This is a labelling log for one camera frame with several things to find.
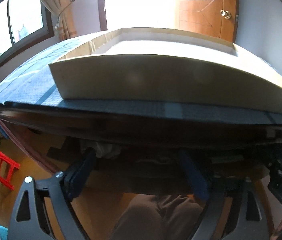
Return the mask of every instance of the table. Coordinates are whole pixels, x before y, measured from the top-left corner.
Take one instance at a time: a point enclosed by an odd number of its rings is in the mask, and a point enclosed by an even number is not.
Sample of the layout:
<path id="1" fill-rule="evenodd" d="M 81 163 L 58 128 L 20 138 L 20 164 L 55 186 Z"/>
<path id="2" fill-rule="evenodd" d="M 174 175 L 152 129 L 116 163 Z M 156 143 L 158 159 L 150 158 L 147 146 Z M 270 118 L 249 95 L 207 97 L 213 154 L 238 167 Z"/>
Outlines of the table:
<path id="1" fill-rule="evenodd" d="M 281 114 L 171 102 L 63 100 L 48 63 L 93 35 L 43 50 L 0 83 L 1 129 L 49 171 L 54 172 L 56 167 L 27 144 L 16 125 L 143 147 L 235 149 L 282 143 Z"/>

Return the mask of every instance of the screw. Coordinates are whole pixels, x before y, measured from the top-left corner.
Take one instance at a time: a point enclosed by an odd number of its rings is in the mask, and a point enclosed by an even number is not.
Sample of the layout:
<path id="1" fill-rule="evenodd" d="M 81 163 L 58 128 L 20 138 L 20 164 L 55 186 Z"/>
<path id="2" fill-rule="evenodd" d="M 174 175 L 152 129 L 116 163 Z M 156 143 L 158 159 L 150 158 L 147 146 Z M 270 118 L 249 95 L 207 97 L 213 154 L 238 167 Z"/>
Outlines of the screw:
<path id="1" fill-rule="evenodd" d="M 57 177 L 57 178 L 62 178 L 63 177 L 63 171 L 59 171 L 59 172 L 57 172 L 56 174 L 55 174 L 55 176 Z"/>
<path id="2" fill-rule="evenodd" d="M 32 177 L 28 176 L 24 179 L 25 183 L 30 183 L 32 181 Z"/>

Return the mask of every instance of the clothes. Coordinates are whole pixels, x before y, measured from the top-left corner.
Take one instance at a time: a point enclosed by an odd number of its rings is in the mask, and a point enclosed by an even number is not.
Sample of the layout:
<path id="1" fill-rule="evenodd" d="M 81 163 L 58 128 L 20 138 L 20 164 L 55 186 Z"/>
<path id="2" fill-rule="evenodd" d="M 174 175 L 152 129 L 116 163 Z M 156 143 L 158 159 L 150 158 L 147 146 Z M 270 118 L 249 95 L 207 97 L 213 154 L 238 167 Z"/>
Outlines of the clothes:
<path id="1" fill-rule="evenodd" d="M 186 240 L 201 211 L 187 196 L 137 195 L 110 240 Z"/>

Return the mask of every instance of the black frame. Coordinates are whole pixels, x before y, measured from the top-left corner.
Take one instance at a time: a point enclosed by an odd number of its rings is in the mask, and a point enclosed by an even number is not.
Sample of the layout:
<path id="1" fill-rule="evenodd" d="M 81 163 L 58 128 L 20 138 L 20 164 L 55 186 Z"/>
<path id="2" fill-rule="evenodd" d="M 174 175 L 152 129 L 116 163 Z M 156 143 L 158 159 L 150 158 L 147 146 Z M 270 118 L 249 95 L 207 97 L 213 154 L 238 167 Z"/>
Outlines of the black frame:
<path id="1" fill-rule="evenodd" d="M 26 49 L 34 46 L 35 44 L 44 41 L 48 38 L 54 36 L 54 30 L 52 26 L 52 18 L 51 13 L 46 9 L 44 4 L 41 2 L 41 13 L 42 13 L 42 22 L 43 27 L 25 38 L 14 42 L 12 30 L 11 30 L 11 23 L 10 23 L 10 4 L 7 1 L 7 19 L 8 19 L 8 28 L 10 33 L 10 39 L 12 46 L 7 51 L 5 51 L 2 55 L 0 55 L 0 67 L 7 63 L 9 60 L 20 54 L 21 52 L 25 51 Z"/>

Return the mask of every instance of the plastic stool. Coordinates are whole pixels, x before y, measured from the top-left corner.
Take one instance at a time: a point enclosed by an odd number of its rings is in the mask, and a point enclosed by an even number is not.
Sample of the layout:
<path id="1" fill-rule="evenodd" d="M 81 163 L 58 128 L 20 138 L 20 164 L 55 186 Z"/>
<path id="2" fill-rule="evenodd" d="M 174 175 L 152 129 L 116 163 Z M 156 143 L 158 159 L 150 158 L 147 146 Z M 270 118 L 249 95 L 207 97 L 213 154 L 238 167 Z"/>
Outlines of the plastic stool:
<path id="1" fill-rule="evenodd" d="M 1 169 L 1 165 L 2 165 L 3 161 L 6 162 L 7 164 L 9 164 L 10 168 L 9 168 L 8 173 L 7 173 L 6 179 L 4 179 L 0 176 L 0 182 L 2 184 L 4 184 L 5 186 L 7 186 L 9 189 L 14 190 L 14 186 L 10 183 L 10 181 L 11 181 L 11 177 L 12 177 L 12 173 L 13 173 L 14 168 L 19 169 L 20 164 L 15 162 L 11 158 L 7 157 L 6 155 L 4 155 L 2 152 L 0 152 L 0 169 Z"/>

